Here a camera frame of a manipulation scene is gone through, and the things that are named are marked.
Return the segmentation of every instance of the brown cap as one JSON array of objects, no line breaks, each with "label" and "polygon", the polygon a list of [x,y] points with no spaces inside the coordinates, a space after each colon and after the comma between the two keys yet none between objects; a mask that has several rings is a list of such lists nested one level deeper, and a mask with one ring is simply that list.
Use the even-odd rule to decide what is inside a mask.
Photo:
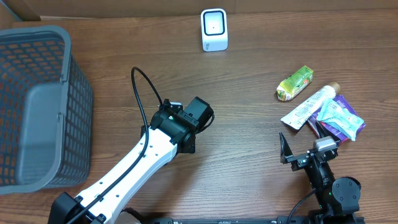
[{"label": "brown cap", "polygon": [[336,95],[338,95],[340,93],[341,88],[340,88],[339,84],[337,84],[335,82],[331,82],[331,83],[328,84],[328,86],[331,86],[332,88],[335,89]]}]

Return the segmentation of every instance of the blue-gray basket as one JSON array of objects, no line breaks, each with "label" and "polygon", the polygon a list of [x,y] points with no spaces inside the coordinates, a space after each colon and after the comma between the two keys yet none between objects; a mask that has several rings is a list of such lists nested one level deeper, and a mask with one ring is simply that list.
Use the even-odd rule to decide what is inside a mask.
[{"label": "blue-gray basket", "polygon": [[0,31],[0,195],[88,176],[93,90],[71,48],[58,26]]}]

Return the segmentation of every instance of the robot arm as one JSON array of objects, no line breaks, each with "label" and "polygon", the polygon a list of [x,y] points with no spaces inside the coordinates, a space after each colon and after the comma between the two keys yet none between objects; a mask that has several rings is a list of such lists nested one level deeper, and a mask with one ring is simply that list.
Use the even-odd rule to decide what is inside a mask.
[{"label": "robot arm", "polygon": [[170,162],[177,153],[194,153],[196,134],[204,131],[214,112],[210,105],[196,97],[185,110],[167,99],[152,117],[149,143],[145,154],[132,170],[92,207],[92,203],[116,179],[121,177],[142,152],[145,134],[138,144],[103,178],[80,192],[75,198],[61,194],[52,204],[48,224],[70,223],[84,213],[76,224],[113,224],[124,206],[149,177]]}]

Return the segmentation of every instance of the perforated basket side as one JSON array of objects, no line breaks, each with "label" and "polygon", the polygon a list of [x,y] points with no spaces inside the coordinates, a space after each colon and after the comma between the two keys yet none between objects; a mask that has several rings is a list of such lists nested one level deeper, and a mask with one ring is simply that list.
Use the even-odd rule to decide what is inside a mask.
[{"label": "perforated basket side", "polygon": [[75,59],[70,61],[63,157],[55,178],[46,187],[80,184],[90,168],[93,90]]}]

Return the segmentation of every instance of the white tube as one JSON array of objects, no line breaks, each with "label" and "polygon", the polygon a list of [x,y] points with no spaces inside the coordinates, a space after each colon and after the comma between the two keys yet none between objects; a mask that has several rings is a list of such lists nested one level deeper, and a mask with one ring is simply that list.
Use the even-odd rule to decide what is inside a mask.
[{"label": "white tube", "polygon": [[280,119],[281,122],[299,130],[317,109],[322,107],[327,99],[333,99],[340,91],[337,83],[330,83],[318,90],[314,95]]}]

